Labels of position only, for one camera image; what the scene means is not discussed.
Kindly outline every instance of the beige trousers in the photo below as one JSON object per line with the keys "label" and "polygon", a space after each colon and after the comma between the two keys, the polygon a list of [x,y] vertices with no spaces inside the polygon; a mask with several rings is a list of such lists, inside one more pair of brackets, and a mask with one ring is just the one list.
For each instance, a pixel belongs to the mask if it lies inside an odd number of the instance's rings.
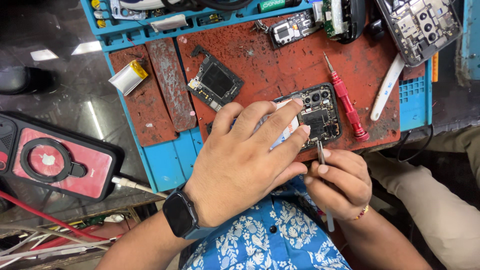
{"label": "beige trousers", "polygon": [[[467,152],[480,184],[480,128],[436,136],[427,149]],[[364,158],[372,177],[403,202],[428,246],[447,269],[480,269],[480,211],[437,182],[423,166],[399,163],[378,152]]]}

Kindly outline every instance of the man's right hand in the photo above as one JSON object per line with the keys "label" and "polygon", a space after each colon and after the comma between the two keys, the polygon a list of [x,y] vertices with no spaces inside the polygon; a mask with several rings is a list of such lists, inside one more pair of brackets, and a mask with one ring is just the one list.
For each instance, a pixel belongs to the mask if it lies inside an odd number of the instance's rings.
{"label": "man's right hand", "polygon": [[[325,212],[327,207],[338,220],[354,220],[370,202],[372,181],[367,164],[357,154],[345,150],[324,149],[325,162],[312,163],[304,177],[307,192]],[[326,185],[323,178],[333,184]]]}

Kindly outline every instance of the fingernail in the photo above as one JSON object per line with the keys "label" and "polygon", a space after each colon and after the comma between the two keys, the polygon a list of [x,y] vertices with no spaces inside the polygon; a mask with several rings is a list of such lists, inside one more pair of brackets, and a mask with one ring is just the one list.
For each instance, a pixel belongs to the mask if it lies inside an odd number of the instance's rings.
{"label": "fingernail", "polygon": [[320,164],[320,166],[318,166],[318,173],[319,174],[324,174],[326,172],[328,172],[328,166]]}
{"label": "fingernail", "polygon": [[300,128],[303,128],[306,134],[310,134],[310,126],[308,125],[301,125]]}
{"label": "fingernail", "polygon": [[301,100],[300,98],[294,98],[293,101],[298,103],[300,106],[303,106],[303,100]]}
{"label": "fingernail", "polygon": [[311,184],[312,182],[313,182],[313,178],[310,176],[306,176],[305,178],[303,178],[304,184]]}
{"label": "fingernail", "polygon": [[331,154],[332,152],[330,152],[330,150],[324,148],[324,157],[328,158]]}

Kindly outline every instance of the ring holder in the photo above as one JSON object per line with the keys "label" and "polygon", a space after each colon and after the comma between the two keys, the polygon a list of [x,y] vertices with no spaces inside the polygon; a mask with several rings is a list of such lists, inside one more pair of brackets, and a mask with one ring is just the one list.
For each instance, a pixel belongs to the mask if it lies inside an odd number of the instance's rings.
{"label": "ring holder", "polygon": [[[35,147],[43,146],[43,145],[55,148],[63,157],[64,166],[63,166],[63,169],[57,175],[45,176],[45,175],[39,174],[30,165],[30,162],[29,162],[30,152]],[[25,171],[25,173],[28,174],[28,176],[45,183],[54,183],[54,182],[62,181],[68,176],[80,178],[85,176],[86,174],[86,169],[84,165],[73,162],[70,152],[61,143],[49,138],[38,138],[38,139],[34,139],[27,142],[24,145],[20,155],[20,164],[23,170]]]}

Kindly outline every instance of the watch screen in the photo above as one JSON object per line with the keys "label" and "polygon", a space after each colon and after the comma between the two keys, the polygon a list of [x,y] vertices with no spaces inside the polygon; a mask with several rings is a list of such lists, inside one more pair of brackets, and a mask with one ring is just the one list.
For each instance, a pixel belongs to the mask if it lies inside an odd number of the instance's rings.
{"label": "watch screen", "polygon": [[176,237],[185,236],[193,227],[193,218],[180,194],[173,194],[163,205],[163,213]]}

